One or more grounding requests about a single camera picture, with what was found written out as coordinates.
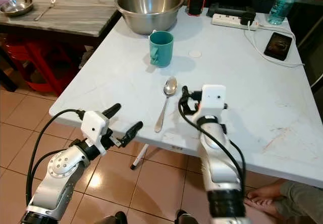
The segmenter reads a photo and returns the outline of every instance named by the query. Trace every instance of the teal mug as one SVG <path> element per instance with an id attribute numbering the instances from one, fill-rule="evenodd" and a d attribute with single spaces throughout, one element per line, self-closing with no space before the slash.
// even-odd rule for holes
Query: teal mug
<path id="1" fill-rule="evenodd" d="M 167 31 L 153 31 L 149 36 L 150 63 L 159 68 L 167 67 L 173 56 L 173 35 Z"/>

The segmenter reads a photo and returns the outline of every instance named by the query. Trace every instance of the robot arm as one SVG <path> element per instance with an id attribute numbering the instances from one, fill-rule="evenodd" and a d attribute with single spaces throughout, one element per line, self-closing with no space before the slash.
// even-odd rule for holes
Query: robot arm
<path id="1" fill-rule="evenodd" d="M 116 145 L 125 147 L 142 128 L 138 122 L 130 128 L 122 139 L 112 136 L 108 128 L 111 118 L 121 105 L 115 104 L 104 111 L 84 113 L 81 130 L 83 141 L 74 140 L 70 147 L 55 154 L 49 161 L 47 172 L 29 202 L 21 223 L 58 223 L 72 198 L 73 189 L 90 161 Z"/>
<path id="2" fill-rule="evenodd" d="M 204 85 L 202 91 L 189 93 L 187 87 L 184 86 L 182 92 L 180 105 L 183 107 L 183 114 L 193 115 L 193 125 L 209 133 L 228 153 L 232 152 L 233 146 L 226 135 L 226 127 L 220 124 L 221 112 L 227 108 L 224 102 L 226 88 L 222 85 Z M 189 98 L 198 101 L 195 110 L 189 108 Z M 241 183 L 243 180 L 240 178 L 239 166 L 237 168 L 219 144 L 205 133 L 200 133 L 199 140 L 198 154 L 202 162 L 203 181 L 212 217 L 211 223 L 250 223 L 245 217 Z"/>

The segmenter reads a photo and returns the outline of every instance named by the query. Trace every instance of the plastic water bottle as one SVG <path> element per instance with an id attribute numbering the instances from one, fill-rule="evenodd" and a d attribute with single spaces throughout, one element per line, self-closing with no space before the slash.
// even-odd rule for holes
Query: plastic water bottle
<path id="1" fill-rule="evenodd" d="M 269 12 L 268 22 L 280 25 L 291 10 L 295 0 L 276 0 Z"/>

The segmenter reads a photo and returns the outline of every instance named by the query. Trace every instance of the silver spoon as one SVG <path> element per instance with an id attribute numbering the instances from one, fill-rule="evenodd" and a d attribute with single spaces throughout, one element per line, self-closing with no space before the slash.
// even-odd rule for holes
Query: silver spoon
<path id="1" fill-rule="evenodd" d="M 176 81 L 175 77 L 170 77 L 166 81 L 166 84 L 164 86 L 164 93 L 166 95 L 166 101 L 163 106 L 163 110 L 161 111 L 160 116 L 156 122 L 155 132 L 160 132 L 163 127 L 165 109 L 166 109 L 168 98 L 175 94 L 176 89 L 177 89 L 177 81 Z"/>
<path id="2" fill-rule="evenodd" d="M 43 16 L 43 14 L 45 14 L 50 8 L 53 8 L 55 5 L 55 2 L 56 2 L 56 0 L 50 0 L 50 5 L 39 16 L 37 16 L 34 19 L 34 21 L 38 21 L 40 19 L 40 17 Z"/>

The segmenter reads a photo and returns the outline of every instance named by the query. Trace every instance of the marble table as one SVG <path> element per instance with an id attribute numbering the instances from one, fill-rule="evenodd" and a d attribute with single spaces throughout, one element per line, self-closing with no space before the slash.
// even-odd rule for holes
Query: marble table
<path id="1" fill-rule="evenodd" d="M 120 17 L 114 0 L 56 0 L 54 8 L 39 21 L 33 21 L 49 5 L 49 0 L 33 2 L 34 9 L 25 15 L 12 18 L 0 15 L 0 31 L 54 39 L 69 35 L 72 42 L 98 44 Z"/>
<path id="2" fill-rule="evenodd" d="M 49 113 L 53 116 L 67 108 L 103 111 L 119 102 L 122 108 L 109 125 L 115 133 L 125 133 L 141 120 L 144 126 L 137 140 L 197 155 L 198 132 L 177 109 L 180 89 L 222 84 L 227 88 L 229 106 L 222 119 L 228 136 L 243 151 L 247 168 L 322 188 L 323 125 L 304 68 L 284 68 L 266 61 L 244 30 L 212 25 L 206 10 L 200 17 L 190 17 L 180 9 L 170 29 L 173 58 L 164 69 L 150 65 L 147 36 L 132 32 L 121 18 Z M 257 17 L 266 22 L 264 14 Z M 289 29 L 287 21 L 282 26 Z M 256 31 L 259 50 L 264 51 L 272 33 Z M 201 57 L 190 57 L 192 50 Z M 301 63 L 295 42 L 286 62 Z M 169 76 L 177 78 L 179 90 L 169 98 L 163 129 L 155 133 L 165 100 L 163 85 Z M 73 113 L 61 115 L 58 122 L 81 124 Z"/>

